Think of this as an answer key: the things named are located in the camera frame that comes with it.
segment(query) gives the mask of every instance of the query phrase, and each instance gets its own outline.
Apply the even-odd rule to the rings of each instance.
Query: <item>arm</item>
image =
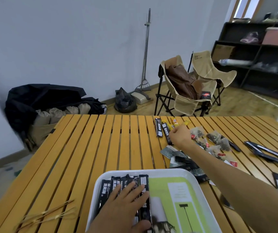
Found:
[[[203,169],[242,219],[257,233],[278,232],[278,190],[218,160],[191,140],[181,125],[170,132],[172,142]]]

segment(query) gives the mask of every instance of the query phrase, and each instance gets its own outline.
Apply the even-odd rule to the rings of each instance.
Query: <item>cardboard box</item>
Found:
[[[226,46],[226,45],[219,45],[217,44],[212,54],[212,61],[219,61],[223,59],[229,59],[231,53],[235,47],[234,46]]]

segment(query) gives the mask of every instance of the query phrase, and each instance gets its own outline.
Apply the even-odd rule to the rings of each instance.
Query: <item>wooden floor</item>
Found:
[[[162,85],[161,94],[166,94],[168,88],[166,85]],[[128,113],[130,115],[154,115],[155,103],[157,88],[153,89],[147,94],[153,99],[145,104],[138,105],[138,108],[132,112]],[[260,95],[262,98],[278,105],[278,100],[266,96]],[[174,106],[173,101],[171,101],[170,108]],[[181,113],[173,110],[172,111],[175,116],[181,115]],[[117,112],[113,104],[108,106],[107,114],[121,114]],[[228,87],[221,94],[221,106],[217,106],[216,104],[210,110],[209,115],[205,116],[260,116],[265,115],[272,117],[274,119],[278,119],[278,107],[270,104],[269,102],[258,98],[257,96],[251,94],[250,92]],[[165,108],[162,109],[160,116],[170,116],[169,113],[165,111]]]

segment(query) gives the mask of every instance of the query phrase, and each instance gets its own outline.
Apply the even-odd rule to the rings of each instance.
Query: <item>black plastic bag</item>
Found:
[[[126,114],[137,109],[135,98],[131,94],[127,93],[123,88],[115,90],[115,94],[114,109],[118,112]]]

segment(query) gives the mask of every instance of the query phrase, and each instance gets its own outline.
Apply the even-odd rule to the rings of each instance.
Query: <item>white tray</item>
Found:
[[[124,171],[109,171],[103,173],[96,181],[93,197],[90,204],[90,210],[88,215],[88,222],[86,226],[86,231],[88,230],[92,220],[94,219],[96,209],[97,209],[97,201],[98,195],[100,192],[100,186],[103,179],[109,180],[111,176],[126,176],[129,174],[131,176],[138,176],[139,174],[147,174],[149,178],[157,178],[157,177],[184,177],[186,180],[189,181],[192,188],[194,189],[196,198],[202,208],[203,215],[207,222],[208,228],[210,228],[210,232],[222,233],[208,203],[205,199],[205,196],[196,180],[196,178],[188,171],[180,168],[174,169],[149,169],[149,170],[124,170]]]

